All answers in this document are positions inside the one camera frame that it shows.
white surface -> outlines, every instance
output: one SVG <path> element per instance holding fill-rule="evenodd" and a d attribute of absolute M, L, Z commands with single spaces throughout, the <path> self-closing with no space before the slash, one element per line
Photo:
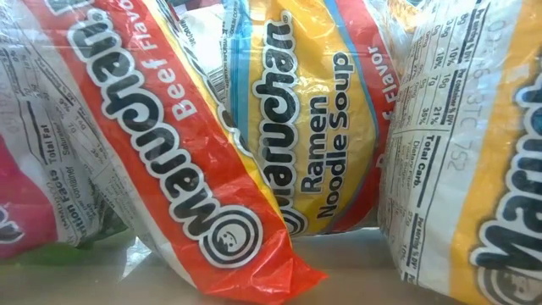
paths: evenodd
<path fill-rule="evenodd" d="M 303 237 L 294 243 L 298 253 L 329 278 L 291 304 L 457 304 L 400 282 L 377 230 Z M 78 266 L 0 265 L 0 304 L 235 304 L 199 294 L 154 255 L 120 280 L 125 252 L 107 247 L 94 251 L 91 262 Z"/>

beef flavor ramen package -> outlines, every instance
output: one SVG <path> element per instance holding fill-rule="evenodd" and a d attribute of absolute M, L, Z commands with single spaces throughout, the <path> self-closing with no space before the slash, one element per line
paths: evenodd
<path fill-rule="evenodd" d="M 292 235 L 348 230 L 375 204 L 399 89 L 363 0 L 225 2 L 226 108 Z"/>
<path fill-rule="evenodd" d="M 395 108 L 379 222 L 401 277 L 542 302 L 542 2 L 433 1 Z"/>
<path fill-rule="evenodd" d="M 31 82 L 25 94 L 55 109 L 104 200 L 185 280 L 279 302 L 323 278 L 293 253 L 272 192 L 218 119 L 166 3 L 9 0 L 0 28 L 3 81 Z"/>

nutrition facts label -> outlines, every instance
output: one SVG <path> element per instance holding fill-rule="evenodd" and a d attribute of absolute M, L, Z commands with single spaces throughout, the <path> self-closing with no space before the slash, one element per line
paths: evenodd
<path fill-rule="evenodd" d="M 6 141 L 24 143 L 8 145 L 12 150 L 28 143 L 23 153 L 33 154 L 47 172 L 48 182 L 37 176 L 34 181 L 46 184 L 43 192 L 56 203 L 59 241 L 77 245 L 96 233 L 106 203 L 136 225 L 141 221 L 122 181 L 128 178 L 115 170 L 109 157 L 113 152 L 92 123 L 78 75 L 69 72 L 27 8 L 9 3 L 0 8 L 0 95 L 10 98 L 0 105 L 0 120 L 8 122 L 5 114 L 19 116 L 12 121 L 21 128 L 12 133 L 6 123 L 1 131 Z"/>
<path fill-rule="evenodd" d="M 424 245 L 451 240 L 476 169 L 517 16 L 510 9 L 520 9 L 518 2 L 503 12 L 504 1 L 436 2 L 414 36 L 379 216 L 404 280 L 418 283 L 423 268 L 447 268 L 449 259 Z M 433 226 L 450 230 L 428 234 Z"/>

ramen noodle package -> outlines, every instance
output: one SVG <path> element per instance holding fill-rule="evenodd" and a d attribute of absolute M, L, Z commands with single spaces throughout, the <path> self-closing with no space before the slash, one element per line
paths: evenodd
<path fill-rule="evenodd" d="M 293 253 L 166 3 L 8 0 L 0 31 L 1 77 L 20 107 L 39 99 L 55 110 L 103 200 L 185 280 L 218 297 L 280 302 L 323 278 Z M 26 129 L 46 140 L 41 122 Z"/>
<path fill-rule="evenodd" d="M 76 247 L 125 229 L 105 203 L 69 143 L 45 92 L 16 64 L 19 50 L 0 30 L 0 258 L 48 243 Z"/>
<path fill-rule="evenodd" d="M 226 1 L 226 108 L 292 235 L 344 231 L 377 200 L 399 89 L 363 0 Z"/>
<path fill-rule="evenodd" d="M 401 277 L 542 302 L 542 2 L 433 1 L 390 127 L 379 222 Z"/>

barcode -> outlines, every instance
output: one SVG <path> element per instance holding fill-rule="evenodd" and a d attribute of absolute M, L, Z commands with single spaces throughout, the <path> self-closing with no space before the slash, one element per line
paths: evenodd
<path fill-rule="evenodd" d="M 220 103 L 226 102 L 226 82 L 222 67 L 216 68 L 208 73 L 208 79 L 211 84 L 211 90 Z"/>

